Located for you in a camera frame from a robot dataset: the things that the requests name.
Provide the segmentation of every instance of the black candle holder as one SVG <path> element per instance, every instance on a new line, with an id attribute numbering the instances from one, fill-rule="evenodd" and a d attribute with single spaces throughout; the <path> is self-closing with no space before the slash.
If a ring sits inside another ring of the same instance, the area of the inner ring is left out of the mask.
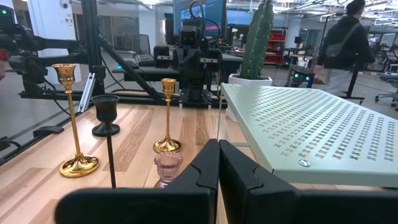
<path id="1" fill-rule="evenodd" d="M 111 172 L 112 188 L 116 188 L 116 178 L 114 174 L 113 163 L 113 148 L 112 148 L 112 122 L 118 117 L 116 105 L 119 97 L 115 95 L 100 95 L 91 98 L 96 111 L 97 119 L 104 124 L 104 134 L 106 135 L 106 142 L 108 143 L 108 157 L 109 157 L 109 170 Z"/>
<path id="2" fill-rule="evenodd" d="M 95 72 L 95 77 L 96 77 L 98 83 L 104 85 L 106 66 L 105 65 L 93 65 L 93 70 Z M 112 130 L 111 135 L 117 134 L 120 132 L 120 126 L 117 124 L 111 124 L 111 130 Z M 101 123 L 101 124 L 95 126 L 91 130 L 93 135 L 97 136 L 97 137 L 105 137 L 107 135 L 108 131 L 109 131 L 109 128 L 107 128 L 104 123 Z"/>

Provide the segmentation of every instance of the bag strap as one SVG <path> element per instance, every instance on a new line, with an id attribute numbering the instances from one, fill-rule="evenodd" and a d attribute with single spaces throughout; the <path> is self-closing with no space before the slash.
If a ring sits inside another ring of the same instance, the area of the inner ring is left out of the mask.
<path id="1" fill-rule="evenodd" d="M 360 23 L 357 23 L 351 28 L 351 30 L 349 30 L 348 34 L 346 35 L 344 40 L 341 42 L 341 45 L 345 44 L 345 42 L 348 40 L 348 38 L 353 34 L 354 30 L 356 30 L 356 28 L 358 28 L 360 25 L 361 25 Z"/>

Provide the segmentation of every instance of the metal screw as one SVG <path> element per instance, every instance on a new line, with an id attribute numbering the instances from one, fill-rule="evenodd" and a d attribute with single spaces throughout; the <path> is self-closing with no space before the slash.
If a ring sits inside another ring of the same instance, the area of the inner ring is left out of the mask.
<path id="1" fill-rule="evenodd" d="M 311 166 L 311 163 L 309 161 L 306 161 L 305 159 L 299 160 L 298 164 L 300 164 L 301 166 L 304 166 L 304 167 L 310 167 Z"/>

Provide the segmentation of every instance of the potted cactus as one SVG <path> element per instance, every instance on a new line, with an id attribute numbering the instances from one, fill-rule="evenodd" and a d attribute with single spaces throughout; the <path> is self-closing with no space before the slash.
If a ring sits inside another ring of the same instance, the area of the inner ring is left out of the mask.
<path id="1" fill-rule="evenodd" d="M 261 69 L 274 20 L 271 2 L 271 0 L 265 0 L 254 13 L 253 20 L 249 26 L 248 42 L 246 44 L 241 73 L 231 74 L 228 78 L 228 83 L 271 86 L 271 78 L 261 77 Z M 228 117 L 236 122 L 229 108 L 227 108 L 226 112 Z"/>

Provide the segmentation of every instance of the white pot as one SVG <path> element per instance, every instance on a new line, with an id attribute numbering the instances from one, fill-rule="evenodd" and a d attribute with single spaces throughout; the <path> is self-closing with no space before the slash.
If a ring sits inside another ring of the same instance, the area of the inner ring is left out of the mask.
<path id="1" fill-rule="evenodd" d="M 256 85 L 256 86 L 271 86 L 272 85 L 272 79 L 270 77 L 261 77 L 263 78 L 262 80 L 247 80 L 244 78 L 239 78 L 239 74 L 231 74 L 228 77 L 228 83 L 229 84 L 238 84 L 238 85 Z M 235 118 L 235 115 L 232 113 L 231 109 L 227 108 L 226 109 L 226 115 L 227 117 L 237 123 L 238 121 Z"/>

